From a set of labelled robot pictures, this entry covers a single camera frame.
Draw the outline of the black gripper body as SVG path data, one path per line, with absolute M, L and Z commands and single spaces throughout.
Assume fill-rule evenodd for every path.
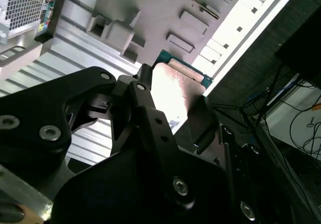
M 57 194 L 52 223 L 229 223 L 224 171 L 181 151 L 165 120 L 135 144 L 79 173 Z

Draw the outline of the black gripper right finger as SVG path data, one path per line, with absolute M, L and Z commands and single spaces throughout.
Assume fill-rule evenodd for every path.
M 261 223 L 247 160 L 231 129 L 219 123 L 208 98 L 198 98 L 188 111 L 188 122 L 195 153 L 224 171 L 235 218 L 239 223 Z

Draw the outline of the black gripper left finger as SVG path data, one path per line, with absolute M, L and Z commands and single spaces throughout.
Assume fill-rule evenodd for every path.
M 1 163 L 40 187 L 72 135 L 98 119 L 111 121 L 112 155 L 133 146 L 141 126 L 166 121 L 144 82 L 90 67 L 1 98 Z

